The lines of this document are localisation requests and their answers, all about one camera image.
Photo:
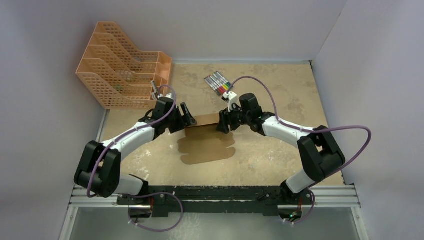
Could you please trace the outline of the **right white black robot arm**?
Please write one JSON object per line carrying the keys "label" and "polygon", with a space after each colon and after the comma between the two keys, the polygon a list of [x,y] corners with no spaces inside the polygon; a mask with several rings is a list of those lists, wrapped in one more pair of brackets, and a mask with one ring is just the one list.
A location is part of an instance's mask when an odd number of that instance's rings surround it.
{"label": "right white black robot arm", "polygon": [[229,134],[247,125],[255,133],[298,149],[302,169],[280,185],[284,202],[294,203],[303,190],[322,182],[345,164],[346,158],[327,127],[311,128],[285,122],[274,113],[264,112],[253,93],[237,96],[230,91],[221,98],[227,107],[219,112],[218,132]]}

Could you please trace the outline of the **brown cardboard box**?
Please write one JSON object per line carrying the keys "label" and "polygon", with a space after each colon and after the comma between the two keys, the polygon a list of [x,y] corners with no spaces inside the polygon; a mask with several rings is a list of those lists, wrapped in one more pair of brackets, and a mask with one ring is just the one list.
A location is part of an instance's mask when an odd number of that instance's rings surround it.
{"label": "brown cardboard box", "polygon": [[181,162],[186,165],[203,164],[229,159],[236,153],[232,133],[222,133],[216,128],[219,114],[195,116],[196,124],[184,130],[185,137],[177,141]]}

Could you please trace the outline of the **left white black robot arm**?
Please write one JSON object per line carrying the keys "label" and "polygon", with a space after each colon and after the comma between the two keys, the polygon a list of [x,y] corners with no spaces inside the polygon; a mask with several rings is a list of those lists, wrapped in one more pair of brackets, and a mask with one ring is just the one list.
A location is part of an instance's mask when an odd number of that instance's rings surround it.
{"label": "left white black robot arm", "polygon": [[87,196],[108,198],[129,195],[138,205],[149,199],[149,183],[121,173],[121,163],[142,145],[156,140],[165,131],[171,134],[197,123],[185,103],[161,97],[155,107],[124,133],[109,140],[92,140],[85,145],[73,181],[87,190]]}

